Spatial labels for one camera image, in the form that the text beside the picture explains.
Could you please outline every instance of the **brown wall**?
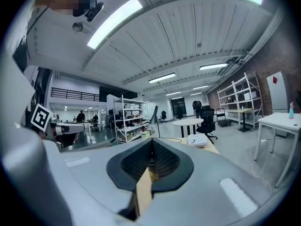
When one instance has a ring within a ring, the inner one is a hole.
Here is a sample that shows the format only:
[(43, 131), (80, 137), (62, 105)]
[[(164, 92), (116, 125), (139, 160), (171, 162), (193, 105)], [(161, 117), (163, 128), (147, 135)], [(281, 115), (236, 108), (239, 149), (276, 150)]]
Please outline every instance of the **brown wall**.
[(223, 89), (244, 76), (244, 72), (252, 74), (256, 72), (261, 89), (264, 115), (272, 113), (272, 105), (269, 87), (266, 78), (278, 71), (287, 74), (294, 101), (294, 112), (299, 113), (295, 99), (297, 91), (301, 90), (301, 46), (299, 34), (287, 17), (276, 29), (267, 43), (234, 75), (229, 77), (223, 84), (208, 93), (209, 104), (212, 108), (220, 107), (217, 90)]

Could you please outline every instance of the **stack of paper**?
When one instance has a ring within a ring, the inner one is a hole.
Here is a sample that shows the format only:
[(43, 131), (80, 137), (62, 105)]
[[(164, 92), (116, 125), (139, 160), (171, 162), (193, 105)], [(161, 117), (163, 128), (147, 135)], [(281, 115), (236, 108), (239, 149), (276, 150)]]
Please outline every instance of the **stack of paper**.
[(187, 144), (195, 147), (205, 147), (207, 145), (207, 137), (205, 134), (189, 135)]

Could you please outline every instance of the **red sticker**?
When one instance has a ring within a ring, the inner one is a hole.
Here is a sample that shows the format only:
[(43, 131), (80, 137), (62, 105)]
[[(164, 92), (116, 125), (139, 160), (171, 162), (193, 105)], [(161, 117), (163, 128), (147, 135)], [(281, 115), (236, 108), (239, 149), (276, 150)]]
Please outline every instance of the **red sticker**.
[(273, 83), (276, 85), (277, 84), (277, 81), (278, 81), (278, 79), (275, 77), (275, 76), (273, 76)]

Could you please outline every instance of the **cart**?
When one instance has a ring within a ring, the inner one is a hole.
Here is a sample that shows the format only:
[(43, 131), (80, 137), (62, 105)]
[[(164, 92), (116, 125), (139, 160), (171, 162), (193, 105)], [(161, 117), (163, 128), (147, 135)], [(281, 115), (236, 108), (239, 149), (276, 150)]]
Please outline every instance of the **cart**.
[(225, 109), (224, 108), (218, 108), (215, 110), (216, 111), (216, 122), (220, 127), (224, 126), (230, 126), (232, 121), (229, 119), (226, 119), (226, 114), (225, 114)]

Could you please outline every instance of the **white cord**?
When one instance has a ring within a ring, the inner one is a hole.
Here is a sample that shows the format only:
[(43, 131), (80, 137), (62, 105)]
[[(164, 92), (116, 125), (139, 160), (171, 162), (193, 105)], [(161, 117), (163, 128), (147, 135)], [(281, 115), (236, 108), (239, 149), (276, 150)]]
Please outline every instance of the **white cord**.
[[(265, 144), (266, 144), (266, 141), (263, 144), (263, 150), (258, 154), (258, 156), (264, 151)], [(263, 178), (255, 175), (255, 172), (253, 170), (253, 162), (254, 162), (254, 160), (252, 159), (252, 161), (251, 161), (251, 170), (252, 170), (253, 176), (256, 177), (256, 178), (261, 179), (262, 181), (264, 181), (269, 186), (269, 192), (271, 193), (271, 195), (273, 195), (273, 193), (272, 193), (272, 187), (270, 186), (270, 184), (265, 179), (263, 179)]]

